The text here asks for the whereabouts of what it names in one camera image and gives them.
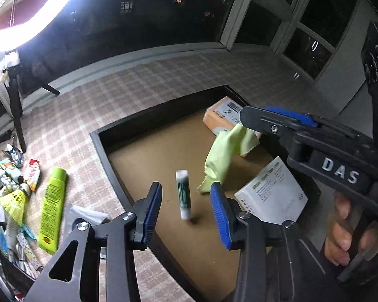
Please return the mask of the person right hand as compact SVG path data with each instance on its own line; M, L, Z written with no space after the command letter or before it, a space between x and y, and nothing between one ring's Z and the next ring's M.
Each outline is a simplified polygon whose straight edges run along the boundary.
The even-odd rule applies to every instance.
M335 192L335 216L328 219L328 233L324 242L324 256L336 267L347 266L350 263L348 253L352 244L352 232L345 224L352 212L352 204L344 195Z

